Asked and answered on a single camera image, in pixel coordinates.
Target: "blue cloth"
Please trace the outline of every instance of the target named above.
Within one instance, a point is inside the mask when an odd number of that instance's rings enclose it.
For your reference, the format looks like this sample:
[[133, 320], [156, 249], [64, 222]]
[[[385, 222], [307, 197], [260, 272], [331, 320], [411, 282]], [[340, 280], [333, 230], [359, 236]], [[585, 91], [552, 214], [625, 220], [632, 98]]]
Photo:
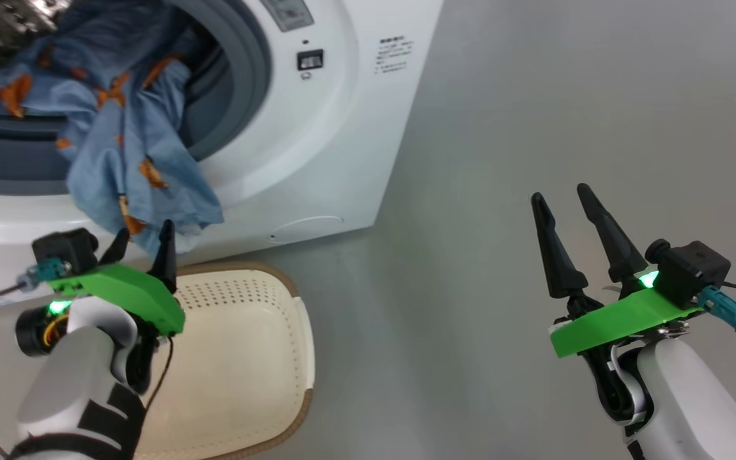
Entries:
[[[71, 162], [67, 189], [76, 206], [117, 233], [127, 226], [119, 204], [125, 196], [128, 214], [146, 225], [132, 241], [151, 254], [166, 219], [192, 236], [223, 221], [219, 201], [178, 137], [189, 68], [169, 60], [143, 87], [161, 60], [199, 46], [189, 24], [184, 13], [157, 0], [79, 0], [56, 34], [0, 69], [0, 89], [30, 75], [20, 103], [27, 114], [67, 117], [59, 153]], [[99, 94], [108, 96], [101, 107]], [[8, 113], [0, 97], [0, 114]], [[144, 174], [147, 160], [165, 187]]]

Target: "green plastic part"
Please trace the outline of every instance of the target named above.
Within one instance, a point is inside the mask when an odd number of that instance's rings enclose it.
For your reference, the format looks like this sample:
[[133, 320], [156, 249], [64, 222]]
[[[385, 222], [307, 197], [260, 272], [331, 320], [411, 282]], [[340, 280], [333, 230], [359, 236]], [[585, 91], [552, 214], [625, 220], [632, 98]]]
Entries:
[[559, 358], [646, 331], [667, 321], [684, 318], [693, 309], [679, 309], [654, 289], [629, 295], [604, 308], [588, 312], [549, 335]]
[[98, 267], [84, 275], [47, 282], [53, 291], [67, 295], [90, 294], [149, 321], [161, 335], [183, 332], [186, 321], [181, 305], [164, 283], [126, 265]]

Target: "yellow wire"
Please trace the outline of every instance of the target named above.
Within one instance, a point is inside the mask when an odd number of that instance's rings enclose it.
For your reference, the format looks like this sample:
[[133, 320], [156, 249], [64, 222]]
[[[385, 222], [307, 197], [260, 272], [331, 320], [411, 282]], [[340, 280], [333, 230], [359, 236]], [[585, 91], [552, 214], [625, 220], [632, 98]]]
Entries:
[[52, 320], [50, 324], [47, 324], [47, 327], [44, 328], [44, 334], [42, 335], [44, 346], [50, 346], [50, 333], [53, 332], [53, 329], [55, 329], [56, 326], [58, 326], [58, 323], [64, 321], [69, 316], [69, 314], [62, 314], [60, 317]]

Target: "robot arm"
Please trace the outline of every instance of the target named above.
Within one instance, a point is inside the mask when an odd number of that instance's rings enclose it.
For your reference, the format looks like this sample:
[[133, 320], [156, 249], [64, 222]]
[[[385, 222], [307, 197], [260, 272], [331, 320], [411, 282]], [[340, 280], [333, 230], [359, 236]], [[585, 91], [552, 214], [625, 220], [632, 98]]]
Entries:
[[126, 233], [93, 265], [93, 239], [81, 232], [56, 233], [33, 244], [38, 267], [47, 260], [67, 267], [68, 273], [47, 282], [76, 297], [61, 308], [54, 302], [23, 312], [17, 321], [22, 351], [49, 357], [19, 408], [14, 459], [131, 459], [146, 417], [140, 395], [150, 386], [158, 340], [170, 337], [171, 357], [171, 337], [183, 327], [183, 312], [172, 297], [171, 222], [164, 225], [150, 274], [116, 264]]
[[[678, 340], [687, 320], [704, 312], [736, 331], [736, 302], [719, 291], [730, 262], [700, 241], [671, 248], [658, 240], [646, 259], [658, 264], [659, 273], [646, 286], [634, 275], [648, 265], [622, 228], [587, 184], [578, 186], [578, 195], [604, 244], [610, 279], [622, 288], [611, 305], [584, 294], [587, 278], [564, 250], [543, 196], [535, 194], [549, 294], [569, 298], [569, 314], [550, 328], [558, 357], [585, 359], [601, 405], [621, 426], [634, 460], [736, 460], [736, 402], [692, 347]], [[637, 342], [642, 346], [626, 349]]]

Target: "beige laundry basket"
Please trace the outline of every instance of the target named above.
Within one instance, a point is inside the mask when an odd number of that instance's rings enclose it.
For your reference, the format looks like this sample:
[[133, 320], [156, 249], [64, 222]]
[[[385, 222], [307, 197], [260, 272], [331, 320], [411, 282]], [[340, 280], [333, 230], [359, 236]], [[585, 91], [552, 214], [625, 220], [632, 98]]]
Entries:
[[[295, 285], [263, 264], [179, 273], [187, 322], [135, 458], [232, 460], [280, 445], [303, 423], [314, 385], [312, 329]], [[153, 387], [168, 353], [156, 353]]]

